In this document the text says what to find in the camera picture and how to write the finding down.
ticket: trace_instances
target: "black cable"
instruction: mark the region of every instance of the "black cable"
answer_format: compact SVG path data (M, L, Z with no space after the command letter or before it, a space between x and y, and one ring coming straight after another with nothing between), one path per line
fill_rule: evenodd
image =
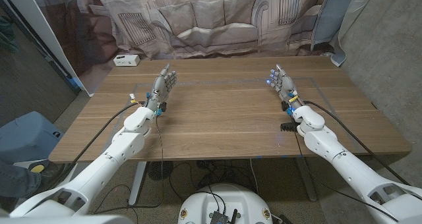
M244 167L237 167L237 166L234 166L234 165L225 165L225 164L213 165L213 166L214 166L214 169L223 169L223 168L219 168L218 166L227 167L227 168L229 168L229 169L237 169L239 173L241 173L243 176L245 176L246 178L248 178L248 180L249 180L249 186L250 186L251 190L253 190L253 189L254 189L254 190L255 190L255 193L257 193L257 191L256 191L256 186L255 186L255 183L254 183L254 182L252 182L252 178L251 178L250 176L248 176L248 175L244 174L244 173L241 171L241 169L242 169L242 170L247 171L250 175L253 175L253 174L252 174L252 172L251 172L251 170L246 169L246 168L244 168Z
M173 170L171 171L171 173L170 173L170 176L169 176L169 183L170 183L170 187L171 187L171 189L173 190L173 192L176 194L176 196L177 197L179 197L180 198L180 200L182 200L182 202L184 202L184 199L177 193L177 191L176 191L176 189L174 189L174 187L173 187L173 185L172 185L172 183L171 183L171 174L173 174L173 171L174 170L176 170L176 168L178 168L179 166L181 166L181 165L183 165L183 164L186 164L186 165L188 165L189 166L189 168L190 168L190 174L191 174L191 182L192 182L192 184L193 184L193 186L195 187L195 189L197 189L196 188L196 185L195 185L195 183L193 182L193 180L192 180L192 166L191 166L191 164L189 164L189 163L187 163L187 162L183 162L183 163L180 163L180 164L178 164L178 165L176 165L174 168L173 168Z
M210 185L208 185L208 188L210 189L210 192L211 192L212 196L213 196L213 197L214 197L214 199L216 200L216 203L217 203L217 212L220 212L220 205L218 204L218 201L217 201L216 195L212 192L212 190L211 190L211 186L210 186Z
M156 119L156 126L157 126L157 131L158 131L158 135L160 137L160 143L161 143L161 178L162 178L162 200L159 204L153 205L153 206L130 206L127 205L125 207L118 207L118 208L110 208L108 210L102 210L102 211L98 211L98 209L101 207L102 203L104 202L104 200L107 198L107 196L110 194L110 192L112 190L114 190L115 188L117 188L118 186L126 186L124 184L119 184L117 186L115 186L113 189L111 189L106 196L104 197L104 199L101 201L100 206L98 206L98 208L96 209L96 211L94 211L94 214L99 214L99 213L105 213L108 211L115 211L115 210L122 210L122 209L127 209L127 208L131 208L135 213L135 209L134 208L157 208L159 206L161 206L163 204L164 201L164 179L163 179L163 162L164 162L164 149L163 149L163 142L162 142L162 138L161 138L161 132L160 132L160 128L158 127L158 117Z
M119 186L123 186L123 187L126 187L127 188L127 190L129 190L129 193L131 192L131 188L129 188L127 185L125 185L125 184L119 184L119 185L116 185L116 186L114 186L105 196L104 196L104 198L103 198L103 200L100 202L100 205L98 206L98 208L94 211L94 213L93 214L96 214L97 213L97 211L101 208L101 206L103 205L103 203L104 203L104 200L106 200L106 198L108 197L108 195L111 193L111 191L113 191L113 190L115 190L117 187L119 187Z
M206 194L212 194L212 195L217 196L217 197L218 197L219 199L221 199L221 200L222 200L222 202L223 202L223 205L224 205L223 214L225 214L225 213L226 213L226 203L224 202L223 198L222 198L222 197L220 197L218 194L211 193L211 192L207 192L207 191L196 191L196 192L194 192L193 194L198 194L198 193L206 193Z
M67 176L71 172L71 170L76 165L76 162L79 160L79 158L82 155L84 155L84 153L91 146L91 144L95 141L95 139L97 139L97 137L104 131L104 129L106 129L107 125L110 124L112 122L112 120L114 120L114 118L116 118L118 115L120 115L122 112L124 112L128 108L130 108L130 107L132 107L134 105L142 104L142 102L140 102L140 103L131 103L130 105L124 107L122 110L120 110L119 112L117 112L114 116L112 116L112 118L109 119L109 121L100 129L100 131L97 132L97 134L93 137L93 139L91 139L91 141L85 146L85 148L79 153L79 155L76 156L76 158L71 162L71 164L56 179L54 179L53 182L51 182L51 185L48 187L48 190L51 189L52 187L56 186L61 181L61 179L63 177Z
M333 119L335 119L367 152L369 152L373 158L375 158L385 169L390 171L397 179L399 179L402 183L411 186L405 179L403 179L399 174L397 174L393 169L391 169L387 164L385 164L383 161L381 161L377 155L375 155L368 147L364 145L360 139L358 139L348 128L346 125L341 122L335 115L333 115L331 112L323 108L322 106L318 105L317 103L311 102L311 101L303 101L305 104L311 104L315 105L321 110L323 110L325 113L329 114Z
M359 200L359 199L357 199L357 198L354 198L354 197L352 197L352 196L350 196L350 195L348 195L348 194L345 194L345 193L343 193L343 192L340 192L340 191L338 191L338 190L335 190L334 188L331 188L330 186L328 186L328 185L324 184L322 181L320 181L320 180L319 180L319 179L318 179L318 178L317 178L314 174L312 174L312 173L311 173L311 171L309 170L309 168L308 168L308 164L306 163L306 160L305 160L305 158L303 157L301 146L299 145L299 139L297 139L296 130L294 130L294 133L295 133L295 137L296 137L297 146L299 147L299 151L300 151L300 153L301 153L301 157L302 157L302 159L304 159L305 168L306 168L306 170L308 171L308 173L312 176L312 178L314 178L314 180L318 181L318 182L319 182L322 186L324 186L324 187L326 187L326 188L328 188L328 189L330 189L330 190L332 190L332 191L334 191L334 192L336 192L336 193L338 193L338 194L341 194L341 195L343 195L343 196L346 196L346 197L348 197L348 198L351 198L352 200L355 200L355 201L358 201L358 202L360 202L360 203L362 203L362 204L365 204L366 206L369 206L369 207L371 207L371 208L373 208L373 209L375 209L375 210L377 210L377 211L380 211L380 212L382 212L383 214L387 215L389 218L391 218L391 219L393 219L394 221L398 222L398 220L397 220L395 217L393 217L392 215L390 215L390 214L386 213L385 211L383 211L383 210L381 210L381 209L379 209L379 208L375 207L374 205L372 205L372 204L368 204L367 202L361 201L361 200Z

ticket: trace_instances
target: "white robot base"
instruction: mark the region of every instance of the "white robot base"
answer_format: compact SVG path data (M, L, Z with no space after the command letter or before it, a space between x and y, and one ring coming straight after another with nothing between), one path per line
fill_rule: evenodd
M201 188L198 192L190 195L183 202L178 224L199 224L199 223L272 223L270 209L266 202L249 189L237 184L220 183Z

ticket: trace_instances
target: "shoe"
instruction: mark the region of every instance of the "shoe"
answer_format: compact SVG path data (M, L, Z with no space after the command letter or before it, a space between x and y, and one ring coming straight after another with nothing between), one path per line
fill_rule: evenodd
M31 194L31 196L37 195L41 192L48 190L54 179L56 179L65 170L65 167L66 164L56 164L50 161L47 167L40 172L41 184L37 188L37 190L35 190L35 192Z

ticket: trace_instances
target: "black connector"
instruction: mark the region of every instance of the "black connector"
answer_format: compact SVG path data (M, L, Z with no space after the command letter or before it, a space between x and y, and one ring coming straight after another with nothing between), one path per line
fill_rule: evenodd
M297 132L297 126L300 125L300 123L295 122L294 124L292 122L290 123L282 123L280 125L281 131L288 131L288 132Z
M167 102L161 103L158 108L161 109L161 111L166 112L166 110L167 110Z
M282 110L286 111L287 109L289 109L289 104L285 101L282 101Z

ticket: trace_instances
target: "robotic hand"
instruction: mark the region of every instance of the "robotic hand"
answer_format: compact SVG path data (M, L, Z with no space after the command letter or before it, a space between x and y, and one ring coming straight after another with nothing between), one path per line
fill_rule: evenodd
M68 223L68 218L72 217L73 221L70 220L70 222L80 223L81 217L77 216L88 212L92 201L118 168L143 149L145 138L151 131L149 125L161 114L160 106L166 102L176 83L176 73L167 73L168 70L169 64L155 79L148 101L125 119L124 127L116 133L111 145L103 154L72 181L31 197L10 213L9 217L12 218L0 218L0 222L51 223L50 221L52 221ZM116 216L102 217L99 220L111 223L108 221L112 218L115 218L116 223L128 223L128 219L121 220L122 217Z
M166 111L166 100L169 97L171 89L177 82L177 75L175 71L167 73L169 68L170 64L167 64L166 67L164 67L160 75L154 81L151 93L147 95L148 101L144 104L144 106L152 111L156 111L157 108L162 112Z
M422 189L385 179L343 147L325 126L324 118L302 103L291 78L279 65L270 77L267 83L279 93L283 110L300 123L297 131L306 147L332 164L368 204L378 223L420 223Z

